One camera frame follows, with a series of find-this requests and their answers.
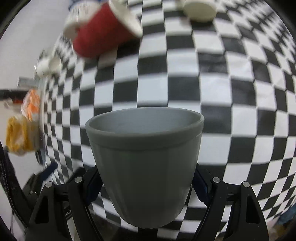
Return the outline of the grey plastic cup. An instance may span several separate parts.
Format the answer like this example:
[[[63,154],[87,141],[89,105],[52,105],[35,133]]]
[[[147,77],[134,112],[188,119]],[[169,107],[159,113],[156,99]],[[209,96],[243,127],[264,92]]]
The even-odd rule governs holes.
[[[85,125],[102,182],[119,216],[159,228],[182,211],[194,177],[204,117],[182,108],[116,110]]]

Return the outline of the small white cup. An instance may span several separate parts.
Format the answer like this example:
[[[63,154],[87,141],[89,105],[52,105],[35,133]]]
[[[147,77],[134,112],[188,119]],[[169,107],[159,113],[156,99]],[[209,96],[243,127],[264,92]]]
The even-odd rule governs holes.
[[[55,74],[62,69],[62,61],[58,56],[46,57],[35,65],[35,73],[39,78]]]

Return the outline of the red paper cup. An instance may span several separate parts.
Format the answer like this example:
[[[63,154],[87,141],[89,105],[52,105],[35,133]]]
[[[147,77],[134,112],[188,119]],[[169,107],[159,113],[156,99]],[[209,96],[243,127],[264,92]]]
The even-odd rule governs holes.
[[[73,40],[73,50],[83,58],[96,58],[119,45],[140,39],[143,28],[138,17],[120,1],[107,1]]]

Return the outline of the white printed paper cup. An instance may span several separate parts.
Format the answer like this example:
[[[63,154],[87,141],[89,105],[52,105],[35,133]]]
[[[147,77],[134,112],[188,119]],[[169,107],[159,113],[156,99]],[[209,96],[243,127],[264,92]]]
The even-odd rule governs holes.
[[[215,1],[211,0],[184,0],[179,1],[185,15],[200,23],[211,22],[217,15]]]

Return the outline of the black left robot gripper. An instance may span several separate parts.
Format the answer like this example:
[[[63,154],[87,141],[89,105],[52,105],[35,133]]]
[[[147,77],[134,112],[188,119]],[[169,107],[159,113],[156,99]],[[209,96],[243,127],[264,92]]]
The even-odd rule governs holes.
[[[30,203],[36,203],[41,193],[43,182],[45,182],[49,176],[54,173],[57,167],[57,163],[51,163],[46,169],[39,172],[38,174],[33,174],[29,178],[23,187],[23,193]]]

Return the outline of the yellow snack bag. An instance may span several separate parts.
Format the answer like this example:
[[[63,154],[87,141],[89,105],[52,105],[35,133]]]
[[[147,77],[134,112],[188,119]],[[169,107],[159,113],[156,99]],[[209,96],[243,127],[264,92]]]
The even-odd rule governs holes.
[[[6,147],[10,153],[18,156],[39,150],[39,123],[23,115],[10,117],[6,126]]]

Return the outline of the orange snack packet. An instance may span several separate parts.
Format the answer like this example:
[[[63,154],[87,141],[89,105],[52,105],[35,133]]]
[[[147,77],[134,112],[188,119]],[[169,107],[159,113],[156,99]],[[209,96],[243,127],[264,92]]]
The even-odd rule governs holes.
[[[38,121],[40,102],[40,91],[37,89],[29,90],[23,99],[23,103],[21,105],[21,114],[29,121]]]

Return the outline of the white tea mug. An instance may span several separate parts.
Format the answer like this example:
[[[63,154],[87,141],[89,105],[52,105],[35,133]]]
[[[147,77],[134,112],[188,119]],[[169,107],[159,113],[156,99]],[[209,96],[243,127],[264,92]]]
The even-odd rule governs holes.
[[[77,1],[74,3],[64,23],[64,37],[71,41],[74,40],[79,30],[90,21],[100,8],[99,1]]]

